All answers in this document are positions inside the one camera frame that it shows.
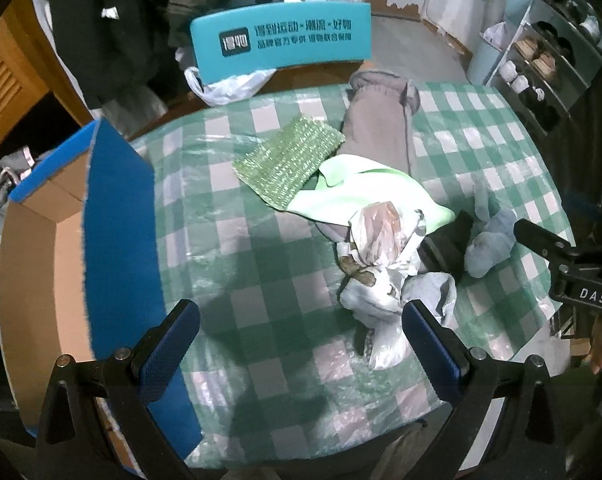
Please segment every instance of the louvered cabinet door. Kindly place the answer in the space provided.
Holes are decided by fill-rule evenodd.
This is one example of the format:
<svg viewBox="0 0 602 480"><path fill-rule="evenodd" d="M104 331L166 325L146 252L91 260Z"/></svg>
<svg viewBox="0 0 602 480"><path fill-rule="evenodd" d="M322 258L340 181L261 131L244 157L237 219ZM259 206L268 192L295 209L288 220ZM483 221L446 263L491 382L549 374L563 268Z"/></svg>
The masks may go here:
<svg viewBox="0 0 602 480"><path fill-rule="evenodd" d="M0 19L0 143L48 89Z"/></svg>

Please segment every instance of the plastic table cover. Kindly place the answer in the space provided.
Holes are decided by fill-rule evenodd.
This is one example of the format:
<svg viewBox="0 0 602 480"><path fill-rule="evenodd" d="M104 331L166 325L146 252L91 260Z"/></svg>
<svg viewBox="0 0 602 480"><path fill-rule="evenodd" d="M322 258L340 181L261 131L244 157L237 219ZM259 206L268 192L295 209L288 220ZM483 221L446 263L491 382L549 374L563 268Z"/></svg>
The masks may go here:
<svg viewBox="0 0 602 480"><path fill-rule="evenodd" d="M472 213L473 174L491 212L510 207L572 241L568 218L523 125L492 88L421 84L413 176L441 205ZM202 110L136 140L156 175L163 293L201 308L181 364L204 439L190 466L315 458L401 427L439 405L414 354L372 371L365 330L337 301L344 274L312 222L276 212L231 161L300 113L341 129L347 86L259 96ZM521 245L486 277L465 275L453 326L509 359L555 312L545 261Z"/></svg>

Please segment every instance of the shoe rack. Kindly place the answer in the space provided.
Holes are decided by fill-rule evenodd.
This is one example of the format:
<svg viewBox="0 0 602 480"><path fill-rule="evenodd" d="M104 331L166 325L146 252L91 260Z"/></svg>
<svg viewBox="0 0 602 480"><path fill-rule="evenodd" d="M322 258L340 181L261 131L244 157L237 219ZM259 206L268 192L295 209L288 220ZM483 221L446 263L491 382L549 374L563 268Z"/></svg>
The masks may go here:
<svg viewBox="0 0 602 480"><path fill-rule="evenodd" d="M508 62L531 90L522 93L524 81L513 85L504 79L502 74L514 73L512 64L502 68ZM533 139L540 139L570 117L601 67L602 20L587 0L532 0L487 84L502 93Z"/></svg>

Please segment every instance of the screw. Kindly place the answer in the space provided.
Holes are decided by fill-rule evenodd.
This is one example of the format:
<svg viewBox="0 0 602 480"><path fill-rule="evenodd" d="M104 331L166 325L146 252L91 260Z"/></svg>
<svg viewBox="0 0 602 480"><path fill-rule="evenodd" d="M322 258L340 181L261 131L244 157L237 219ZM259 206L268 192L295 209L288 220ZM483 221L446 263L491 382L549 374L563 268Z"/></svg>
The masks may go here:
<svg viewBox="0 0 602 480"><path fill-rule="evenodd" d="M532 364L534 364L537 368L541 368L541 367L543 367L543 365L546 364L546 362L543 361L543 357L541 357L540 355L537 355L537 354L532 354L530 356L530 362Z"/></svg>
<svg viewBox="0 0 602 480"><path fill-rule="evenodd" d="M114 359L116 359L117 361L124 361L125 359L130 357L131 353L132 351L126 346L124 346L123 348L118 348L114 351Z"/></svg>
<svg viewBox="0 0 602 480"><path fill-rule="evenodd" d="M473 346L470 349L470 355L472 355L472 357L474 357L478 361L482 361L486 357L488 357L488 354L486 353L486 351L483 348L479 348L478 346Z"/></svg>
<svg viewBox="0 0 602 480"><path fill-rule="evenodd" d="M71 360L72 358L68 354L63 354L59 357L59 359L56 360L56 366L59 368L66 367L68 364L70 364Z"/></svg>

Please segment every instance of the green sponge cloth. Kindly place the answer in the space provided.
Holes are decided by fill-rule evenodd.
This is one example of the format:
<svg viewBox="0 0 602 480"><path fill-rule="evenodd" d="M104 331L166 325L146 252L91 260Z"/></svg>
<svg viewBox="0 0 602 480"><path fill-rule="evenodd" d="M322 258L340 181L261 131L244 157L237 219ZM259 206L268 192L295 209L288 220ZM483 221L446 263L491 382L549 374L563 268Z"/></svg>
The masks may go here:
<svg viewBox="0 0 602 480"><path fill-rule="evenodd" d="M279 211L288 204L322 162L345 141L322 121L299 116L252 153L233 162L238 177Z"/></svg>

